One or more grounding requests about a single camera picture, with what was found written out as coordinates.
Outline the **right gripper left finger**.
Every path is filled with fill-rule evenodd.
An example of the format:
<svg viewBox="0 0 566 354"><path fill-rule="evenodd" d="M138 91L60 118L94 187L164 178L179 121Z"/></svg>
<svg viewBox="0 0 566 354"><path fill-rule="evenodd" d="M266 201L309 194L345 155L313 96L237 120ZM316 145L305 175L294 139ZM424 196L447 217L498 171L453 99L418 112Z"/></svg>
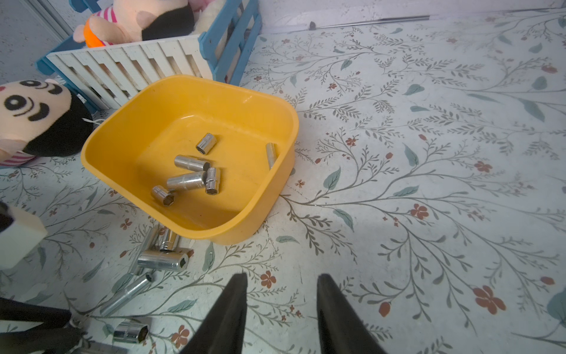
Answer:
<svg viewBox="0 0 566 354"><path fill-rule="evenodd" d="M247 315L246 274L234 274L180 353L241 353Z"/></svg>

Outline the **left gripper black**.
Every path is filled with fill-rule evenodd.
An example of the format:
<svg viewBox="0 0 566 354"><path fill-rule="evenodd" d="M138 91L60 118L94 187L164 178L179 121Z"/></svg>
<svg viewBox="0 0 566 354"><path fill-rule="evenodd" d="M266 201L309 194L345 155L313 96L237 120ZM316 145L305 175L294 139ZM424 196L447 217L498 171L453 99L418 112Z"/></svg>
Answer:
<svg viewBox="0 0 566 354"><path fill-rule="evenodd" d="M15 267L47 234L39 217L1 202L1 270ZM66 309L1 298L1 320L39 322L35 329L47 329L2 333L1 353L68 353L82 338L81 329L60 328L71 318Z"/></svg>

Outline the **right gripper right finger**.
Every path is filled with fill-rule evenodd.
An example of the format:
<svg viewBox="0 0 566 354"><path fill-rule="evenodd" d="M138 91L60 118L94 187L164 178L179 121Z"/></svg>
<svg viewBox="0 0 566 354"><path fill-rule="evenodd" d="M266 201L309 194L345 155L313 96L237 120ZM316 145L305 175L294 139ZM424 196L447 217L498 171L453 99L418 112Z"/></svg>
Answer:
<svg viewBox="0 0 566 354"><path fill-rule="evenodd" d="M318 277L317 316L322 353L386 353L329 274Z"/></svg>

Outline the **small stubby metal socket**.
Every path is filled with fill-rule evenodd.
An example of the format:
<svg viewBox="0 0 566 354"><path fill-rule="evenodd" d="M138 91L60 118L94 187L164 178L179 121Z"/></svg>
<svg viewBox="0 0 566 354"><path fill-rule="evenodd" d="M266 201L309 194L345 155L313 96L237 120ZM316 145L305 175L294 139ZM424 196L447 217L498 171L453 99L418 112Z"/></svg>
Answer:
<svg viewBox="0 0 566 354"><path fill-rule="evenodd" d="M220 191L221 169L209 168L206 171L205 189L209 195L217 195Z"/></svg>

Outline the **medium metal socket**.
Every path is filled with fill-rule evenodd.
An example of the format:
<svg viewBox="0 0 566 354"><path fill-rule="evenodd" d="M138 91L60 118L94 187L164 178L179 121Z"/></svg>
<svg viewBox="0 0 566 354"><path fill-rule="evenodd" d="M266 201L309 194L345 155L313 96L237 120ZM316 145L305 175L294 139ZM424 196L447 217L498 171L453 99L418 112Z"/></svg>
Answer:
<svg viewBox="0 0 566 354"><path fill-rule="evenodd" d="M168 190L173 192L197 190L206 186L206 171L193 172L169 178L166 182Z"/></svg>

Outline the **yellow plastic storage box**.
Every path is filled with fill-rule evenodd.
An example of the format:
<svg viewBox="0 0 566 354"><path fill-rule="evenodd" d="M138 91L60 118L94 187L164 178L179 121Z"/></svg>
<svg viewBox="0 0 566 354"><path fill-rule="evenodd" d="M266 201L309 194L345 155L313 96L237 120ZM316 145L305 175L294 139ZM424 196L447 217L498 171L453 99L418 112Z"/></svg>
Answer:
<svg viewBox="0 0 566 354"><path fill-rule="evenodd" d="M203 155L205 134L217 144ZM165 227L193 240L232 245L249 239L267 218L293 169L299 117L285 100L246 88L176 75L140 91L94 130L83 166ZM274 143L270 170L266 145ZM175 194L172 206L151 196L156 185L185 174L178 155L221 169L220 191Z"/></svg>

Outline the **tiny short metal socket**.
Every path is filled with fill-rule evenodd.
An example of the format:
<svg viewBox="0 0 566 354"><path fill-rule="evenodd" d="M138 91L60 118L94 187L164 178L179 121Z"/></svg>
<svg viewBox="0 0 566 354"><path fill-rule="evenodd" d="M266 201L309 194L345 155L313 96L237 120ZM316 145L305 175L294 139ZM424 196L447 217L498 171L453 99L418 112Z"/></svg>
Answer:
<svg viewBox="0 0 566 354"><path fill-rule="evenodd" d="M213 134L207 133L202 138L202 140L196 145L196 149L199 153L207 155L213 147L217 144L217 138Z"/></svg>

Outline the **long thin metal socket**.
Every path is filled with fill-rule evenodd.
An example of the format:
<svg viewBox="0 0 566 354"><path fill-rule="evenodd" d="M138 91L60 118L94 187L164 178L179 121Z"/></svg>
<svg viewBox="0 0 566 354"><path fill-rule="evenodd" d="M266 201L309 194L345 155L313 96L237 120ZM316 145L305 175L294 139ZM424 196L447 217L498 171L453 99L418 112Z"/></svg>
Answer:
<svg viewBox="0 0 566 354"><path fill-rule="evenodd" d="M274 143L270 142L266 145L266 154L268 159L268 166L271 170L277 162L277 149Z"/></svg>

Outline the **plush doll on table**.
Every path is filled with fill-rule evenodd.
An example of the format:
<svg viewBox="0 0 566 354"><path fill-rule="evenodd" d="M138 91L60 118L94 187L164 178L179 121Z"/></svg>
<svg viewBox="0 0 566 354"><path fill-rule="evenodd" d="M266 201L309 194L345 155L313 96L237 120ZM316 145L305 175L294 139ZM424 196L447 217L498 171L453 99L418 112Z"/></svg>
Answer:
<svg viewBox="0 0 566 354"><path fill-rule="evenodd" d="M57 83L23 80L1 85L1 166L81 152L94 131L81 99Z"/></svg>

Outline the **white and blue toy crib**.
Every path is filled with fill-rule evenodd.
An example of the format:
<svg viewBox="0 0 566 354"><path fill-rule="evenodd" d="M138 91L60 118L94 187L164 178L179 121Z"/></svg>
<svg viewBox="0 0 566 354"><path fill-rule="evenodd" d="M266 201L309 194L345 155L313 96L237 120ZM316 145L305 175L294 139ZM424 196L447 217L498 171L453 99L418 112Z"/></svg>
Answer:
<svg viewBox="0 0 566 354"><path fill-rule="evenodd" d="M118 109L173 75L239 85L261 28L257 1L226 1L200 35L98 48L67 38L35 65L43 75L60 76L91 112Z"/></svg>

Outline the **plush doll in crib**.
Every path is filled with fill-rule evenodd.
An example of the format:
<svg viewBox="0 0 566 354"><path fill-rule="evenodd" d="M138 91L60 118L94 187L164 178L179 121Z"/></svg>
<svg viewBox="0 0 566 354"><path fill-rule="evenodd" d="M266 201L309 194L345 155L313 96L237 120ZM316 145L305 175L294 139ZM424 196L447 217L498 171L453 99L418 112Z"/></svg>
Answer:
<svg viewBox="0 0 566 354"><path fill-rule="evenodd" d="M189 35L195 16L188 1L119 0L76 27L73 40L88 48Z"/></svg>

